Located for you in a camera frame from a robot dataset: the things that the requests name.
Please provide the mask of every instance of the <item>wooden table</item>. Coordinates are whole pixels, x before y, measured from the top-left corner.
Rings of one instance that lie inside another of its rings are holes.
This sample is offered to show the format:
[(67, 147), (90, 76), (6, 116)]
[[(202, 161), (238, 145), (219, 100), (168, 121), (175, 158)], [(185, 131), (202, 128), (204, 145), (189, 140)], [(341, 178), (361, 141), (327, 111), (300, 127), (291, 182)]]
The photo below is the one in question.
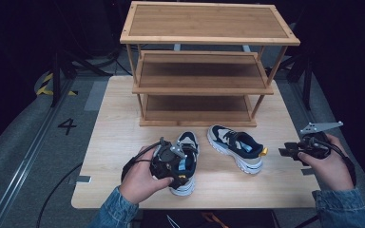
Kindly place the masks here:
[(75, 208), (99, 208), (114, 187), (121, 183), (124, 165), (143, 145), (160, 137), (174, 142), (184, 131), (194, 131), (201, 153), (195, 173), (192, 195), (178, 197), (168, 188), (140, 204), (141, 208), (300, 208), (314, 207), (311, 192), (319, 189), (315, 176), (303, 176), (299, 161), (279, 154), (286, 142), (297, 142), (298, 134), (275, 83), (274, 95), (266, 96), (259, 108), (257, 127), (234, 127), (246, 131), (269, 148), (262, 157), (264, 166), (257, 175), (245, 174), (230, 156), (211, 147), (206, 139), (208, 127), (139, 126), (140, 110), (131, 93), (130, 76), (110, 78), (106, 94), (86, 152), (81, 176), (90, 183), (77, 183), (72, 205)]

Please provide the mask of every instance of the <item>denim sleeve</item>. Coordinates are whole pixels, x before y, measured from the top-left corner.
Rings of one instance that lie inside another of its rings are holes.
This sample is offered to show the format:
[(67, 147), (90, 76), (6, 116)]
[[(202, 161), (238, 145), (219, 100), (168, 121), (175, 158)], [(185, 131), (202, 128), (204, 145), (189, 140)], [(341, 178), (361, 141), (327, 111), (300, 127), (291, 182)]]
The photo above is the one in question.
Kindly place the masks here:
[(121, 195), (118, 186), (103, 203), (99, 213), (88, 227), (126, 228), (135, 218), (138, 208), (138, 204), (132, 204)]
[(359, 190), (315, 191), (321, 226), (365, 228), (365, 205)]

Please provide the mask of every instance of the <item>floor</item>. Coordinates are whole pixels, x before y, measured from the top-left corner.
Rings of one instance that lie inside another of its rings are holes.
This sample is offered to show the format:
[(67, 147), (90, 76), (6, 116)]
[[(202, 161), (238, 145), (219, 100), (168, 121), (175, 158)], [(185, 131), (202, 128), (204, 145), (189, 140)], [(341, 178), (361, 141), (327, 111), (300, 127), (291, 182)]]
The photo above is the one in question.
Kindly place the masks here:
[[(143, 48), (159, 47), (148, 45)], [(241, 50), (242, 47), (182, 46), (182, 50), (227, 48)], [(258, 47), (250, 48), (254, 51), (258, 49)], [(266, 49), (262, 57), (265, 67), (270, 67), (274, 63), (276, 54), (275, 48)], [(90, 62), (97, 64), (103, 61), (105, 59), (95, 59)], [(124, 49), (117, 62), (101, 69), (114, 75), (127, 75), (130, 67)], [(309, 122), (340, 121), (332, 114), (316, 78), (313, 78), (312, 82), (311, 111), (308, 111), (301, 102), (302, 81), (289, 84), (285, 79), (286, 73), (285, 70), (280, 71), (276, 81), (297, 130)], [(36, 91), (47, 75), (47, 73), (42, 75), (36, 82)], [(38, 95), (2, 134), (0, 227), (86, 227), (97, 213), (97, 210), (77, 210), (70, 205), (70, 200), (107, 80), (108, 77), (97, 76), (87, 70), (78, 70), (75, 80), (63, 78), (62, 91), (65, 96), (55, 107), (50, 107), (52, 96)], [(48, 84), (46, 90), (51, 89), (52, 83)], [(68, 125), (73, 127), (67, 133), (67, 128), (61, 126)], [(329, 133), (341, 139), (348, 154), (355, 161), (340, 128), (330, 130)], [(355, 164), (357, 187), (365, 199), (365, 174), (357, 161)], [(316, 214), (314, 208), (278, 209), (274, 212), (277, 216), (277, 227), (295, 227)], [(320, 225), (316, 221), (307, 227), (320, 227)]]

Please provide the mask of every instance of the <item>number 4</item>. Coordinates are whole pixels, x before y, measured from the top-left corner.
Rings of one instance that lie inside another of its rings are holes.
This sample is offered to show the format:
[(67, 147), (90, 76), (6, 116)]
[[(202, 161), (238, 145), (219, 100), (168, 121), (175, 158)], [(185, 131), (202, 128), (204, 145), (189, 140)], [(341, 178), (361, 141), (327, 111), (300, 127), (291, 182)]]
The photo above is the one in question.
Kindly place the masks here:
[(66, 128), (67, 129), (67, 134), (66, 135), (68, 135), (70, 129), (72, 127), (76, 127), (76, 125), (72, 125), (72, 124), (73, 124), (73, 119), (69, 118), (65, 122), (59, 124), (58, 127)]

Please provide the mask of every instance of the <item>wooden shoe rack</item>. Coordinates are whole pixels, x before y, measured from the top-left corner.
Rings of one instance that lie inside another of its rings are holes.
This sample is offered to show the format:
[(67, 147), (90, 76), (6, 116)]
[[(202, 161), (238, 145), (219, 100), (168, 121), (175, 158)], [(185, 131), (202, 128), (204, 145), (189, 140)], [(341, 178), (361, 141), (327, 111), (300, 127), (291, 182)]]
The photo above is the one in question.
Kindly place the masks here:
[[(256, 126), (255, 116), (288, 46), (299, 40), (273, 5), (133, 1), (126, 44), (140, 125)], [(142, 50), (142, 44), (260, 46), (258, 52)], [(137, 45), (138, 63), (131, 45)], [(261, 55), (280, 46), (266, 75)], [(259, 96), (252, 106), (249, 96)]]

